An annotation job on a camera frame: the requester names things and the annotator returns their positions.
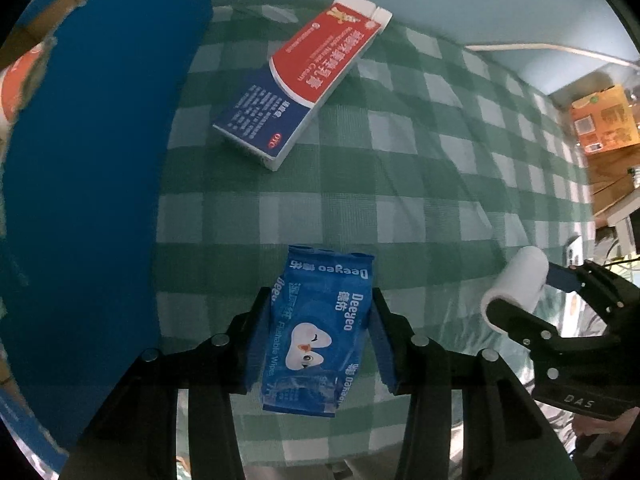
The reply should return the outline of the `blue cardboard box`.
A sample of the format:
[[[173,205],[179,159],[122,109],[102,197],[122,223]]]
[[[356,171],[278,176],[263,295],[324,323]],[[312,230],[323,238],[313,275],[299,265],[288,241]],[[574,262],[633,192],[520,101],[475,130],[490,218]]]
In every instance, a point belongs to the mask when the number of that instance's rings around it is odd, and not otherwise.
[[[175,473],[122,378],[160,343],[151,263],[160,177],[210,0],[88,0],[55,29],[3,166],[1,341],[64,479]]]

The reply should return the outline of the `red blue medicine box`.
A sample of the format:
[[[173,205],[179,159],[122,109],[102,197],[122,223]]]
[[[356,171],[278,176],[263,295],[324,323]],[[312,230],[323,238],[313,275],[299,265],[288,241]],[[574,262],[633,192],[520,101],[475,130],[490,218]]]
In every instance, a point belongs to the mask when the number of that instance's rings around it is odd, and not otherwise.
[[[311,119],[393,13],[369,0],[333,0],[255,70],[213,128],[278,170]]]

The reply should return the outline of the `orange white canister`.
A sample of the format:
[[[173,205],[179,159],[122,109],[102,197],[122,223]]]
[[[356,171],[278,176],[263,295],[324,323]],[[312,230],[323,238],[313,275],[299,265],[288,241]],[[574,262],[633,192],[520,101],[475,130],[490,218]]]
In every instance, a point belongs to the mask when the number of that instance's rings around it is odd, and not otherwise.
[[[18,114],[39,87],[54,45],[55,38],[47,36],[1,71],[1,140],[4,143],[8,142]]]

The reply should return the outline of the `blue wet wipes pack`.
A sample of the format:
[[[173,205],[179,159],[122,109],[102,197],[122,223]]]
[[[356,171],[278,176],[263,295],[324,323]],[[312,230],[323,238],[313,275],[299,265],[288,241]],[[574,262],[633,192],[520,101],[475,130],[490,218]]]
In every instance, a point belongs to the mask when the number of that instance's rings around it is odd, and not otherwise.
[[[332,417],[352,388],[372,306],[374,257],[290,246],[271,289],[262,371],[268,412]]]

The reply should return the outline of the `white pill bottle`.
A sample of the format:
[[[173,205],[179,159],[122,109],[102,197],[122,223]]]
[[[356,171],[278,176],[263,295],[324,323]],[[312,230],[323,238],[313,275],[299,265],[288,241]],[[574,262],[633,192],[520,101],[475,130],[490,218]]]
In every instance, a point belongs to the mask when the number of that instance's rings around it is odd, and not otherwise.
[[[527,313],[533,313],[546,284],[548,271],[549,261],[541,249],[535,246],[519,249],[480,300],[480,313],[487,325],[499,334],[506,334],[489,318],[488,307],[495,300],[506,300]]]

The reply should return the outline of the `green checkered cloth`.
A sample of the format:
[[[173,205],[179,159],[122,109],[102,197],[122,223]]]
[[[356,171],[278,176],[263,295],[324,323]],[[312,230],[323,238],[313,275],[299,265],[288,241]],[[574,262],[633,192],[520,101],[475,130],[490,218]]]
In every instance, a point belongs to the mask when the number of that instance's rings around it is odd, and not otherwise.
[[[553,104],[502,66],[393,23],[349,70],[277,171],[212,123],[248,75],[312,17],[220,6],[170,130],[154,257],[162,347],[224,330],[282,271],[288,246],[365,252],[390,308],[443,347],[526,351],[480,298],[523,246],[562,262],[594,225],[586,164]]]

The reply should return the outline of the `orange juice bottle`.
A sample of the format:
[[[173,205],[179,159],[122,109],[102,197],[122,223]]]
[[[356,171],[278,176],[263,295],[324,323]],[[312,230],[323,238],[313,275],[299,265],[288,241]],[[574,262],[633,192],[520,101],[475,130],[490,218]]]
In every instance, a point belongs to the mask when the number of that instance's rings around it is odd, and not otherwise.
[[[570,104],[578,142],[590,156],[639,143],[639,130],[620,84],[593,92]]]

